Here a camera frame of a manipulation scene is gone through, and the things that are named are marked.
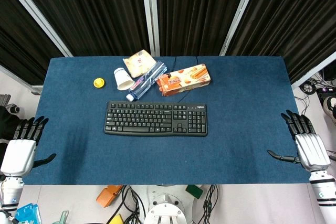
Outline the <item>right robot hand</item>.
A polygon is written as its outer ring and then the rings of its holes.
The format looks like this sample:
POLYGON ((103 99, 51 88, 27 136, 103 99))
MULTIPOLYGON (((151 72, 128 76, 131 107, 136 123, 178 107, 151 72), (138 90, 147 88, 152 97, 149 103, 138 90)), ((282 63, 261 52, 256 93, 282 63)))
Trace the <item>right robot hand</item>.
POLYGON ((294 164, 301 164, 309 172, 326 170, 331 165, 330 158, 324 143, 305 115, 299 115, 290 110, 282 113, 294 144, 297 148, 297 157, 279 155, 271 150, 267 153, 273 158, 294 164))

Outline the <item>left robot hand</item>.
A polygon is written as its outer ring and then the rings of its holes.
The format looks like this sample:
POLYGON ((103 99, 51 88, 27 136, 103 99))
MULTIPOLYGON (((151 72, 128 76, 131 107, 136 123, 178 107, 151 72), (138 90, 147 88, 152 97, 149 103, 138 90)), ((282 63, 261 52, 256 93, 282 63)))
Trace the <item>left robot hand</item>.
POLYGON ((6 144, 1 162, 1 174, 6 177, 24 177, 33 168, 46 165, 54 160, 55 153, 47 158, 35 160, 36 149, 49 119, 44 116, 21 120, 14 128, 14 134, 6 144))

